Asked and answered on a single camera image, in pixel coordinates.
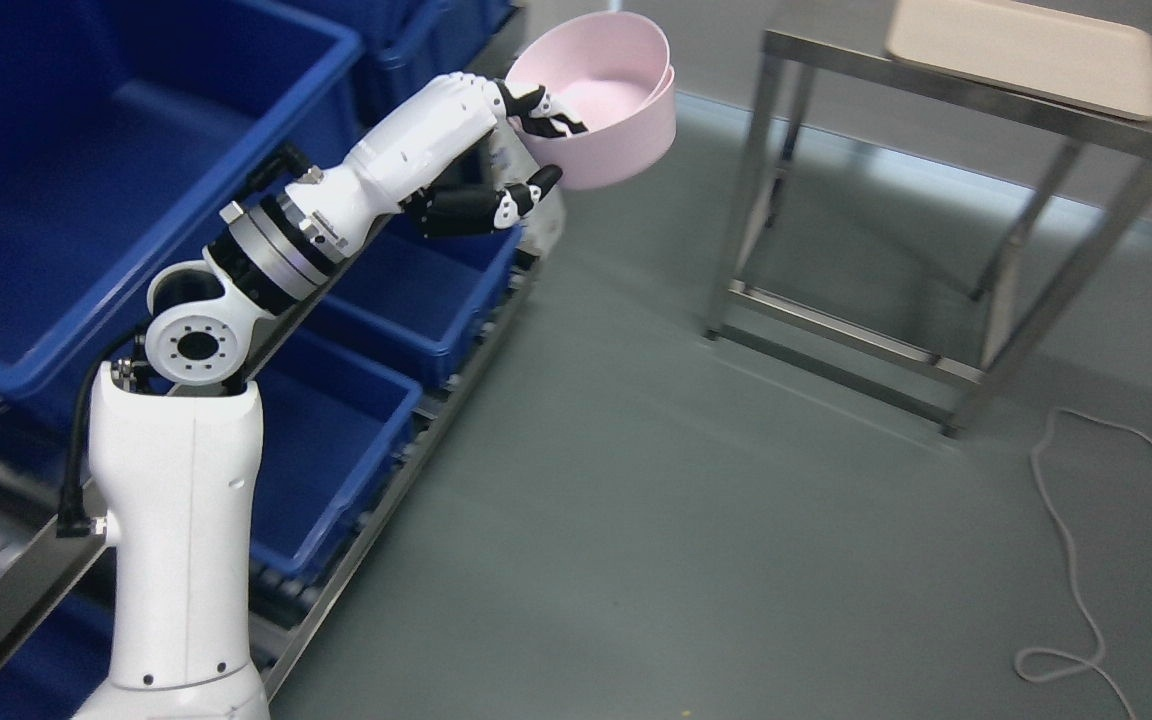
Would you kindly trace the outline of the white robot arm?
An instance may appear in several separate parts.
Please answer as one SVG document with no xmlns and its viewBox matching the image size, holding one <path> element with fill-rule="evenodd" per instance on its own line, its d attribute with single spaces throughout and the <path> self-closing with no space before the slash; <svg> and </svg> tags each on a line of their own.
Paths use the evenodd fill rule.
<svg viewBox="0 0 1152 720">
<path fill-rule="evenodd" d="M 58 515 L 59 535 L 100 535 L 116 552 L 108 675 L 78 719 L 270 715 L 248 619 L 264 446 L 256 329 L 310 305 L 444 168 L 364 141 L 335 167 L 232 202 L 198 259 L 152 279 L 141 356 L 127 369 L 97 356 L 76 429 L 106 510 Z"/>
</svg>

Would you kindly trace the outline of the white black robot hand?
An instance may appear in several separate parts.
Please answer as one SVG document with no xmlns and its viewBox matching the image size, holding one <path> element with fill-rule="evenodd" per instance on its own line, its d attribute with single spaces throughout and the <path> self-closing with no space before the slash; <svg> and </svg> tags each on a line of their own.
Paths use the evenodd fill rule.
<svg viewBox="0 0 1152 720">
<path fill-rule="evenodd" d="M 573 105 L 548 88 L 454 71 L 408 97 L 320 179 L 300 179 L 285 194 L 343 245 L 364 240 L 376 219 L 399 213 L 426 237 L 506 232 L 558 185 L 561 169 L 547 165 L 502 187 L 435 184 L 502 122 L 540 138 L 589 131 Z"/>
</svg>

